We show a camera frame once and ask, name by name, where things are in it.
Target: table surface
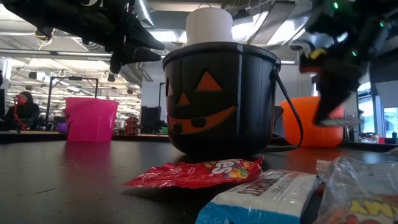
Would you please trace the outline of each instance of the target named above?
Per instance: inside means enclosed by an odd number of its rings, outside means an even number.
[[[367,163],[397,161],[377,152],[308,149],[258,154],[263,169],[315,173],[317,159],[346,155]],[[166,162],[203,162],[167,142],[113,141],[106,144],[36,142],[0,145],[0,223],[194,223],[199,210],[230,188],[130,189],[123,183]],[[314,196],[302,223],[316,215]]]

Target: person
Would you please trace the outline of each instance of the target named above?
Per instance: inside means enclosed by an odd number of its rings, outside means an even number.
[[[35,129],[35,120],[39,117],[40,110],[39,106],[33,102],[33,96],[28,91],[23,91],[19,95],[17,95],[17,116],[19,119],[32,120],[33,124],[29,125],[31,129]],[[6,118],[11,121],[15,121],[16,118],[14,116],[15,106],[12,106],[8,109],[6,114]]]

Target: red candy bag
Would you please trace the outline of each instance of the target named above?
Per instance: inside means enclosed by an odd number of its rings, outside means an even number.
[[[255,162],[229,159],[198,164],[166,163],[162,167],[152,167],[124,185],[129,187],[178,186],[197,189],[227,182],[243,183],[254,180],[262,174],[262,159]]]

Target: window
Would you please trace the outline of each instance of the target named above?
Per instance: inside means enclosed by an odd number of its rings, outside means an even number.
[[[373,100],[371,96],[358,100],[358,107],[363,113],[361,118],[361,133],[375,133],[373,117]]]
[[[392,138],[392,133],[398,132],[398,108],[384,109],[384,127],[387,138]]]

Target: orange bucket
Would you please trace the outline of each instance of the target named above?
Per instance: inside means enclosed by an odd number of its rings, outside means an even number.
[[[335,147],[343,140],[343,127],[321,128],[312,123],[315,112],[318,109],[319,100],[320,98],[317,96],[292,99],[292,103],[303,123],[304,139],[302,147]],[[297,145],[300,142],[299,125],[288,102],[285,100],[280,105],[284,109],[285,139],[289,144]],[[343,106],[335,109],[331,116],[343,117]]]

